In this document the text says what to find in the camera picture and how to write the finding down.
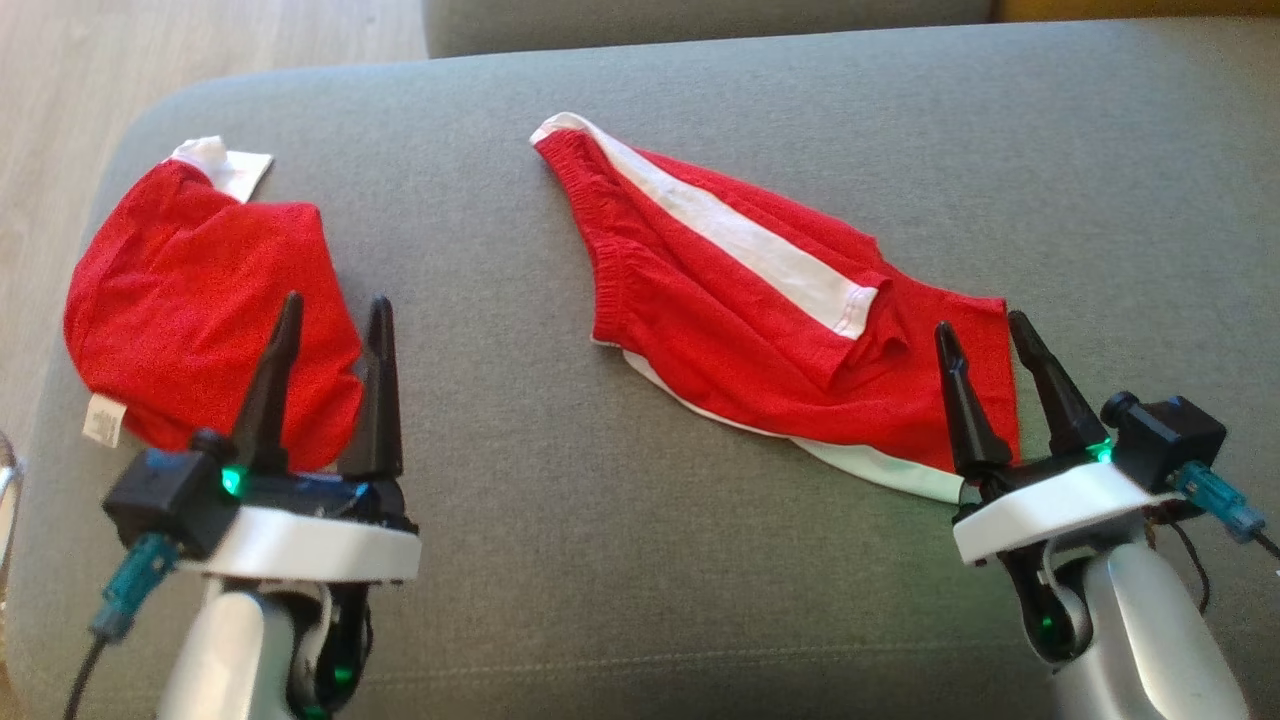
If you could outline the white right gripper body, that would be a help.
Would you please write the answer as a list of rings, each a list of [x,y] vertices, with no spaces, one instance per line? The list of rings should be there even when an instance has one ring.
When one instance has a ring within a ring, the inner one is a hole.
[[[1128,512],[1184,502],[1176,489],[1148,491],[1114,461],[1112,445],[1085,450],[1084,462],[1051,469],[1046,477],[984,498],[995,479],[959,477],[954,539],[964,564],[980,566],[1000,553],[1023,550],[1100,527]]]

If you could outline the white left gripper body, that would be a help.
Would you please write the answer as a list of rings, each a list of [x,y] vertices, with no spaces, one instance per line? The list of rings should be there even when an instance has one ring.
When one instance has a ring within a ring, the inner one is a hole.
[[[335,474],[283,477],[225,470],[239,501],[218,547],[180,569],[268,582],[379,584],[411,582],[422,542],[394,480]]]

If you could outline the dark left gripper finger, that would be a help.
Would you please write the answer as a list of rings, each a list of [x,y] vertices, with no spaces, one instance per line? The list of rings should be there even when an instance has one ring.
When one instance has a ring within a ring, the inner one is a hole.
[[[236,461],[255,475],[288,473],[283,430],[291,373],[302,345],[303,313],[302,295],[289,292],[233,427]]]
[[[344,477],[403,474],[396,319],[390,300],[372,299],[364,352],[364,397],[355,432],[338,459]]]

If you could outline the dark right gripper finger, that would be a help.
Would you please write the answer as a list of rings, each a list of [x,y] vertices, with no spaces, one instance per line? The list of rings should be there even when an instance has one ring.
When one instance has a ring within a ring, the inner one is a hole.
[[[1028,315],[1007,315],[1012,346],[1030,373],[1050,432],[1048,454],[1037,462],[1097,462],[1110,457],[1110,433]]]
[[[969,378],[969,361],[954,328],[941,322],[934,328],[941,392],[955,470],[970,478],[1012,464],[1010,446],[989,423]]]

